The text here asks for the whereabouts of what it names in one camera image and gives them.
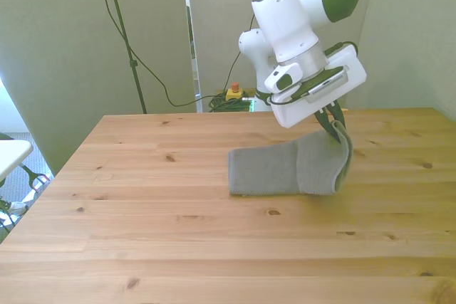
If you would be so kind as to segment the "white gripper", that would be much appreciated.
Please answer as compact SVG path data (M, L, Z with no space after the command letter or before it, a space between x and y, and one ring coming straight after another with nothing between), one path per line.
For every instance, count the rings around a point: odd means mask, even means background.
M339 141L324 108L328 106L334 120L346 127L343 109L337 100L366 81L366 71L358 59L356 46L352 43L339 45L342 48L328 57L328 65L315 77L270 95L269 103L282 127L293 127L314 114L320 126Z

